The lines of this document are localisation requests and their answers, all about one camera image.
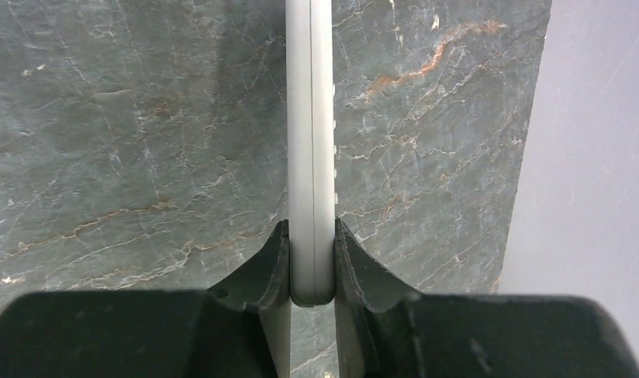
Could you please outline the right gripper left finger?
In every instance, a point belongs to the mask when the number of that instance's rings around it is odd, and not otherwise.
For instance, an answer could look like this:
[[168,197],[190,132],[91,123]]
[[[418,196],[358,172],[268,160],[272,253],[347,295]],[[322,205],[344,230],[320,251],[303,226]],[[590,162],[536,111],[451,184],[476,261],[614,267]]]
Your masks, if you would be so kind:
[[0,315],[0,377],[287,377],[288,222],[209,288],[37,291]]

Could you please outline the white remote control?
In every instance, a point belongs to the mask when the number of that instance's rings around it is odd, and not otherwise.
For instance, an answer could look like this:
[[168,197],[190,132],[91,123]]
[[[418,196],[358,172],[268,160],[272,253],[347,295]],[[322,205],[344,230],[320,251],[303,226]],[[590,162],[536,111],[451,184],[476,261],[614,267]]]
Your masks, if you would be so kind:
[[335,140],[332,4],[285,3],[291,297],[322,306],[335,295]]

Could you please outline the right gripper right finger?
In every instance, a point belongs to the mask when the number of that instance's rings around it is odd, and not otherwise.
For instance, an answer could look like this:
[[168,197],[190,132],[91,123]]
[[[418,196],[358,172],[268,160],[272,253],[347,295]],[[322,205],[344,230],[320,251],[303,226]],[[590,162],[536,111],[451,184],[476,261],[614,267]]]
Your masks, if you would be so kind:
[[335,224],[342,377],[639,377],[597,302],[562,295],[426,294]]

